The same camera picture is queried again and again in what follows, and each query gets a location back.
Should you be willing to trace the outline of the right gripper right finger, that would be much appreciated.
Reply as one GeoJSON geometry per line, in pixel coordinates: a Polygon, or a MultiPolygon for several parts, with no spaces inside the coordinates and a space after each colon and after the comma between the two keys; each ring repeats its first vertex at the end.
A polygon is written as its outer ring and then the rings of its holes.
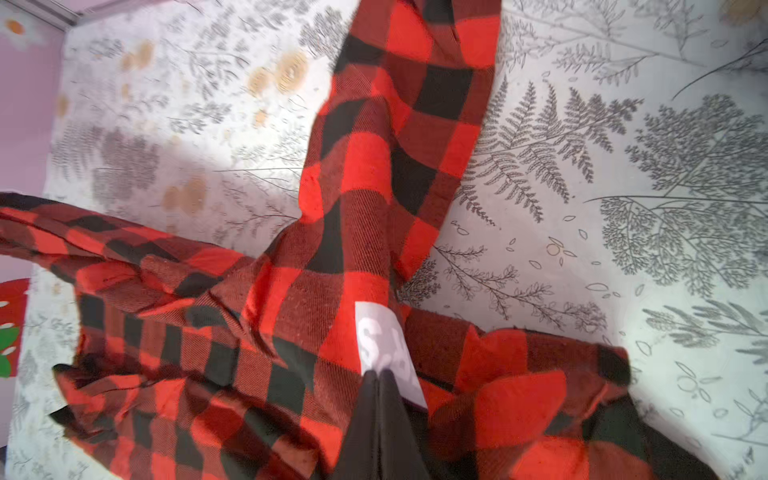
{"type": "Polygon", "coordinates": [[[391,370],[379,374],[379,460],[384,480],[428,480],[430,475],[391,370]]]}

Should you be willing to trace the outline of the red black plaid shirt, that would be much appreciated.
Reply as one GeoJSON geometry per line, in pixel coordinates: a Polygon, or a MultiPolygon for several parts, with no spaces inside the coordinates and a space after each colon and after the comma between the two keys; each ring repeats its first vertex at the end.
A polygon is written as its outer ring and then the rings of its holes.
{"type": "Polygon", "coordinates": [[[258,258],[5,193],[1,250],[72,284],[53,420],[123,479],[331,479],[391,370],[429,479],[710,479],[645,424],[620,348],[399,303],[491,95],[497,1],[364,1],[309,139],[300,218],[258,258]]]}

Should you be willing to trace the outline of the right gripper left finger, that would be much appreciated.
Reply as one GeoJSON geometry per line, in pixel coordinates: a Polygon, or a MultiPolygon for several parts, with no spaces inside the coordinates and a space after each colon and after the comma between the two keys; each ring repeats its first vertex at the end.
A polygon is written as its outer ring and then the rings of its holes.
{"type": "Polygon", "coordinates": [[[378,374],[367,371],[331,479],[380,478],[378,374]]]}

